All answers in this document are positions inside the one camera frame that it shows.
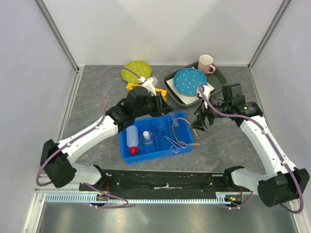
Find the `blue plastic bin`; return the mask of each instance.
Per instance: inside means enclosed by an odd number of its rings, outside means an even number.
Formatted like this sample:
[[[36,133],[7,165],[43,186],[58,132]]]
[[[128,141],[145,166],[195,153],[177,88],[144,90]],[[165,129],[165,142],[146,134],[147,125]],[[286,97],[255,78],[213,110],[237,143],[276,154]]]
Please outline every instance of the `blue plastic bin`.
[[[175,113],[176,117],[187,118],[184,112]],[[190,152],[193,146],[187,146],[186,148],[179,147],[179,152],[175,153],[171,150],[172,144],[164,137],[158,135],[154,129],[154,125],[158,125],[159,122],[161,125],[165,126],[165,135],[172,138],[174,141],[175,138],[172,133],[172,120],[168,115],[161,117],[151,117],[141,120],[136,120],[134,125],[138,129],[138,139],[140,149],[136,155],[131,155],[130,149],[126,144],[126,129],[119,133],[120,136],[120,145],[121,145],[121,155],[122,159],[126,163],[137,163],[145,160],[156,159],[160,157],[165,157],[169,155],[177,155],[181,153]],[[180,141],[185,142],[186,144],[194,143],[192,133],[188,123],[183,120],[178,120],[179,126],[174,128],[175,134]],[[141,143],[140,136],[144,131],[150,131],[155,136],[155,142],[152,145],[145,145]]]

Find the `cable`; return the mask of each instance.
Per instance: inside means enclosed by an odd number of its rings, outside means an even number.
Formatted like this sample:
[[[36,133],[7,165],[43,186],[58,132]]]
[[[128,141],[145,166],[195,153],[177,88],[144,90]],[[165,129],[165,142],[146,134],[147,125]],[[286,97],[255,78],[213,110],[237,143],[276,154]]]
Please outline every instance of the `cable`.
[[[115,195],[112,195],[112,194],[109,194],[109,193],[105,193],[97,188],[95,188],[94,186],[90,185],[89,183],[84,183],[86,186],[90,187],[91,189],[101,193],[101,194],[104,194],[105,196],[107,197],[110,197],[110,198],[115,198],[115,199],[119,199],[119,200],[123,200],[125,201],[126,203],[125,204],[122,204],[122,205],[115,205],[115,206],[98,206],[98,205],[95,205],[95,204],[90,204],[91,207],[95,207],[97,209],[118,209],[118,208],[122,208],[122,207],[125,207],[128,205],[128,200],[127,199],[124,199],[124,198],[121,198],[121,197],[117,197]]]
[[[43,187],[43,186],[46,186],[46,185],[49,185],[49,184],[52,183],[52,181],[47,182],[47,183],[40,183],[40,182],[39,182],[39,178],[40,178],[41,172],[43,171],[43,169],[45,168],[45,166],[46,166],[59,152],[61,152],[61,151],[62,151],[63,149],[65,149],[65,148],[67,148],[68,145],[74,143],[74,142],[77,141],[78,139],[84,137],[85,135],[87,135],[87,134],[89,134],[90,132],[92,132],[93,130],[95,130],[96,127],[100,126],[100,124],[102,124],[102,122],[104,121],[105,116],[106,116],[106,105],[105,105],[105,101],[104,101],[104,95],[103,95],[103,92],[102,92],[102,89],[103,89],[103,82],[104,82],[104,77],[105,77],[105,75],[106,75],[108,72],[110,72],[111,70],[113,70],[113,69],[125,69],[125,70],[127,70],[127,71],[133,73],[134,75],[136,75],[138,78],[140,78],[140,76],[139,76],[137,73],[135,73],[134,71],[132,71],[132,70],[126,68],[126,67],[111,67],[111,68],[109,68],[108,70],[106,70],[106,71],[103,73],[103,75],[101,76],[101,80],[100,80],[100,82],[99,82],[99,89],[100,89],[100,92],[101,92],[101,100],[102,100],[102,104],[103,104],[103,116],[102,116],[101,120],[98,122],[98,124],[97,124],[96,126],[94,126],[93,128],[89,129],[88,131],[82,133],[81,135],[79,135],[79,136],[77,136],[76,138],[74,138],[74,139],[72,139],[71,141],[69,141],[69,143],[67,143],[67,144],[65,144],[64,146],[62,146],[61,148],[59,148],[57,151],[55,151],[55,152],[42,164],[42,166],[40,167],[40,169],[39,169],[39,171],[38,171],[38,173],[37,173],[37,176],[36,176],[36,178],[35,178],[35,182],[36,182],[36,184],[37,184],[38,186]],[[91,186],[90,184],[89,184],[89,187],[92,188],[92,189],[94,189],[94,190],[96,190],[96,191],[98,191],[98,189],[96,189],[95,187]],[[113,195],[111,195],[111,197],[114,197],[114,198],[117,198],[117,199],[121,199],[121,200],[125,200],[125,199],[118,198],[117,196],[113,196]]]
[[[237,206],[237,207],[227,207],[226,205],[219,205],[222,208],[226,208],[229,210],[239,210],[241,207],[245,206],[246,203],[248,203],[248,201],[251,199],[251,197],[253,196],[253,191],[251,191],[251,194],[248,196],[248,198],[246,199],[246,201],[244,203],[242,203],[241,205]]]
[[[203,99],[204,101],[208,104],[208,106],[214,111],[216,112],[217,114],[223,116],[223,117],[239,117],[239,118],[243,118],[243,119],[246,119],[246,120],[249,120],[251,122],[253,122],[255,125],[257,125],[262,131],[264,131],[264,127],[262,125],[260,125],[257,121],[255,121],[254,119],[248,117],[248,116],[243,116],[243,115],[239,115],[239,114],[225,114],[225,113],[222,113],[220,111],[218,111],[212,104],[210,104],[210,102],[208,101],[208,99],[206,98],[206,96],[204,95],[204,87],[202,84],[199,85],[199,91],[201,93],[201,95],[203,96]],[[278,155],[279,159],[281,160],[281,162],[283,163],[284,162],[284,158],[283,156],[281,155],[280,151],[277,149],[276,145],[274,144],[274,142],[272,141],[272,138],[269,136],[269,134],[265,133],[264,135],[266,135],[268,141],[270,142],[271,146],[273,147],[274,151],[276,152],[276,154]],[[299,183],[295,177],[295,175],[293,174],[292,170],[290,169],[290,167],[287,165],[287,163],[283,163],[283,165],[286,167],[286,169],[288,170],[295,186],[296,186],[296,189],[297,189],[297,192],[298,192],[298,196],[299,196],[299,200],[300,200],[300,206],[299,206],[299,209],[298,210],[291,210],[289,208],[287,208],[285,205],[281,204],[281,206],[288,210],[289,212],[291,212],[292,214],[299,214],[302,212],[303,210],[303,206],[304,206],[304,201],[303,201],[303,197],[302,197],[302,191],[300,189],[300,186],[299,186]]]
[[[238,198],[242,196],[242,193],[243,193],[243,189],[242,189],[242,186],[240,186],[240,194],[239,194]]]
[[[241,195],[241,204],[237,204],[233,200],[230,200],[230,201],[231,201],[232,204],[234,204],[236,206],[240,206],[243,203],[243,195]]]
[[[191,125],[191,123],[190,123],[187,119],[185,119],[185,118],[183,118],[183,117],[177,117],[175,120],[184,120],[184,121],[187,122],[189,125]],[[172,132],[173,132],[173,135],[174,135],[176,141],[177,141],[177,142],[180,142],[180,141],[178,140],[176,134],[175,134],[175,131],[174,131],[174,122],[172,123]],[[200,143],[189,143],[189,144],[187,144],[187,146],[199,146],[199,145],[200,145]]]

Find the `green plate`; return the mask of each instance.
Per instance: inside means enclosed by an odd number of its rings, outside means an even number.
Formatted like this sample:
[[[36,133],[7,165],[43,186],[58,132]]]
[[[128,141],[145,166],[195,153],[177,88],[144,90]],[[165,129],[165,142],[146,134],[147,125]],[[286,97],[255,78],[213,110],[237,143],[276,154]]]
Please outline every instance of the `green plate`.
[[[145,79],[148,79],[151,76],[151,67],[143,61],[133,61],[128,63],[124,67],[129,68],[130,70],[134,71],[139,76],[144,77]],[[124,69],[122,70],[121,75],[123,79],[128,83],[135,83],[135,84],[140,83],[138,77],[132,74],[130,71]]]

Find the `blue polka dot plate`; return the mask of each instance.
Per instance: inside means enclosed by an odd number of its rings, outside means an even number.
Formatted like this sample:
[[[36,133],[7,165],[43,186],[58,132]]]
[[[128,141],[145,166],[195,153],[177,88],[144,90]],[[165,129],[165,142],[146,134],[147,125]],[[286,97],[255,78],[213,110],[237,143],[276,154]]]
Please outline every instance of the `blue polka dot plate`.
[[[173,84],[179,93],[195,96],[199,84],[207,85],[207,78],[195,68],[184,68],[175,74]]]

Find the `white plastic bottle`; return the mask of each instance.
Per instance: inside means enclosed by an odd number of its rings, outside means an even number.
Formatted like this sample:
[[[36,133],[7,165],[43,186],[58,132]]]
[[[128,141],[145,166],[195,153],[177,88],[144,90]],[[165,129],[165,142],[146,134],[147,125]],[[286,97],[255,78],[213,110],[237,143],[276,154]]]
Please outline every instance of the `white plastic bottle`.
[[[135,155],[138,151],[138,130],[135,125],[126,128],[126,143],[130,148],[131,154]]]

